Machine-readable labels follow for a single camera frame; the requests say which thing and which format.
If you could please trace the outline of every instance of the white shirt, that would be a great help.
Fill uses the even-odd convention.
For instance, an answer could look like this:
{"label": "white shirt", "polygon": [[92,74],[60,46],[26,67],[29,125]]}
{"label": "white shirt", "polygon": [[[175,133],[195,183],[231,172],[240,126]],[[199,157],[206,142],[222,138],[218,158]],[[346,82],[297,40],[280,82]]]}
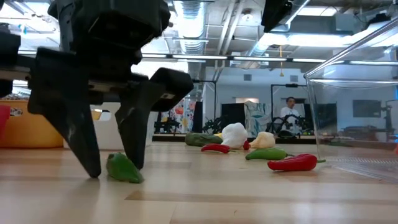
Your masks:
{"label": "white shirt", "polygon": [[[285,106],[284,108],[282,108],[280,110],[280,118],[282,118],[282,119],[284,119],[286,115],[290,115],[290,114],[293,114],[293,115],[296,115],[296,116],[300,116],[300,114],[299,114],[299,112],[297,110],[290,109],[287,106]],[[295,126],[295,121],[296,121],[296,118],[294,118],[292,116],[287,118],[287,122],[293,124],[293,126]]]}

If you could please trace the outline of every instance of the person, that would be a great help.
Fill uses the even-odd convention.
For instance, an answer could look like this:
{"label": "person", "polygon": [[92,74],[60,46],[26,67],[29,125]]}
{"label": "person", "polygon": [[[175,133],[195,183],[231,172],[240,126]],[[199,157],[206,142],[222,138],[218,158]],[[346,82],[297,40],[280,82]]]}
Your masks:
{"label": "person", "polygon": [[[286,105],[284,108],[282,108],[280,110],[280,118],[284,119],[286,115],[296,115],[296,116],[300,116],[299,112],[297,110],[294,109],[294,104],[296,103],[296,100],[294,97],[290,96],[286,99]],[[293,124],[293,126],[286,128],[286,126],[284,125],[283,129],[292,129],[293,127],[295,127],[295,121],[296,118],[294,118],[293,116],[287,118],[287,122],[289,122],[290,124]]]}

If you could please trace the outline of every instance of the transparent container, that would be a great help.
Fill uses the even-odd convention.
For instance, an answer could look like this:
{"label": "transparent container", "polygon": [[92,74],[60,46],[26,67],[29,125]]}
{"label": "transparent container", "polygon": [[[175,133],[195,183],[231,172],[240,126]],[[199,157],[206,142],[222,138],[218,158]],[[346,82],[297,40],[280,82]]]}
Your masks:
{"label": "transparent container", "polygon": [[398,19],[305,74],[318,157],[398,183]]}

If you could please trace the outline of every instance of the red chili pepper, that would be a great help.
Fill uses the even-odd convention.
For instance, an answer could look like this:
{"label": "red chili pepper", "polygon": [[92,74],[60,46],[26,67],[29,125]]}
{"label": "red chili pepper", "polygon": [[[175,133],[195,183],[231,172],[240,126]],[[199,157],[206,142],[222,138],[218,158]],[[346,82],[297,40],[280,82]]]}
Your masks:
{"label": "red chili pepper", "polygon": [[225,145],[220,145],[220,144],[207,144],[206,146],[203,146],[201,151],[218,151],[222,153],[229,153],[230,147],[225,146]]}
{"label": "red chili pepper", "polygon": [[243,143],[243,149],[244,149],[244,150],[249,150],[249,149],[250,149],[250,144],[249,144],[248,140],[246,140],[246,141]]}
{"label": "red chili pepper", "polygon": [[279,161],[269,161],[268,167],[272,170],[306,171],[314,169],[317,163],[325,161],[326,160],[319,161],[316,156],[311,154],[301,154]]}

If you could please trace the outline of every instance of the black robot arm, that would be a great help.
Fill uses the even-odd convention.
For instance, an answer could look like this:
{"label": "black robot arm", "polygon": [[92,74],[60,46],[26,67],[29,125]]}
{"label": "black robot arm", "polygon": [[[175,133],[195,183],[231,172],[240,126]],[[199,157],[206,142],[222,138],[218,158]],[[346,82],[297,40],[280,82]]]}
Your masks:
{"label": "black robot arm", "polygon": [[55,0],[49,14],[60,24],[61,51],[39,47],[35,58],[18,55],[21,37],[0,30],[0,96],[10,94],[13,80],[27,80],[28,111],[54,126],[91,177],[101,166],[90,104],[120,102],[115,116],[124,150],[141,169],[149,113],[172,109],[193,89],[187,73],[160,68],[150,80],[131,73],[141,47],[167,28],[167,4]]}

